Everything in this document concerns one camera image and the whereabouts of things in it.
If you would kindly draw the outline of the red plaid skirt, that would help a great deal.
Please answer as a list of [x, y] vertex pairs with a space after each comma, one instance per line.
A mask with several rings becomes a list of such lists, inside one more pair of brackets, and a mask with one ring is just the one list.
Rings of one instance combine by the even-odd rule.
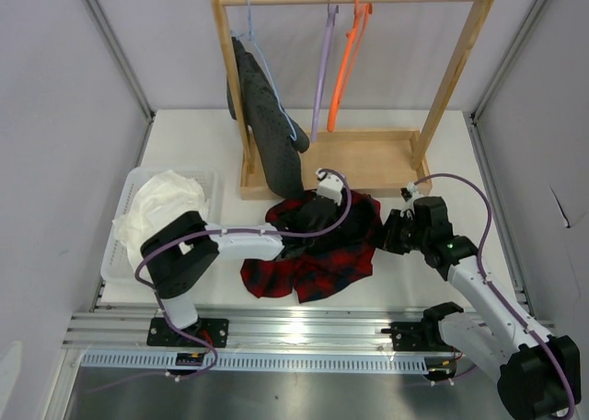
[[247, 291], [257, 298], [296, 293], [300, 303], [331, 297], [373, 274], [376, 242], [382, 232], [381, 204], [352, 192], [352, 208], [341, 226], [293, 259], [246, 259], [240, 269]]

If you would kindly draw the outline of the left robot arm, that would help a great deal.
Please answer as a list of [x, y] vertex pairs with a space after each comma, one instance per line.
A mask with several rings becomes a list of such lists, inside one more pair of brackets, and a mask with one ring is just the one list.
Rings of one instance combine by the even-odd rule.
[[187, 212], [156, 233], [141, 248], [143, 259], [135, 270], [155, 294], [167, 319], [167, 335], [181, 346], [199, 337], [199, 314], [190, 292], [218, 259], [281, 262], [303, 254], [311, 244], [335, 231], [345, 221], [352, 197], [335, 200], [316, 194], [305, 204], [311, 230], [293, 232], [269, 223], [257, 227], [227, 227], [206, 223], [197, 212]]

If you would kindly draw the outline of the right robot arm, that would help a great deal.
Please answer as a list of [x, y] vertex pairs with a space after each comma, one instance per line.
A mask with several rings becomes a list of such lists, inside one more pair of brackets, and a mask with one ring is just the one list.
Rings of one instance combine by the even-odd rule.
[[455, 302], [430, 307], [420, 322], [394, 322], [385, 330], [395, 350], [456, 349], [495, 384], [512, 418], [572, 418], [582, 399], [578, 346], [568, 335], [553, 334], [507, 295], [485, 271], [481, 250], [455, 234], [442, 198], [410, 198], [402, 209], [391, 210], [379, 248], [422, 254], [479, 315], [472, 319]]

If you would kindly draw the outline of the purple plastic hanger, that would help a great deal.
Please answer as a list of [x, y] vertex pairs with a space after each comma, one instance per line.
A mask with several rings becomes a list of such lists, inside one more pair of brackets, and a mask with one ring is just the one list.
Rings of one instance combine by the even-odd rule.
[[323, 99], [325, 80], [328, 68], [330, 48], [332, 44], [332, 35], [335, 27], [336, 16], [339, 12], [338, 6], [331, 6], [331, 0], [327, 0], [327, 21], [324, 28], [323, 39], [321, 43], [321, 53], [318, 67], [318, 78], [315, 89], [314, 105], [311, 122], [311, 142], [315, 143], [318, 138], [318, 124], [321, 104]]

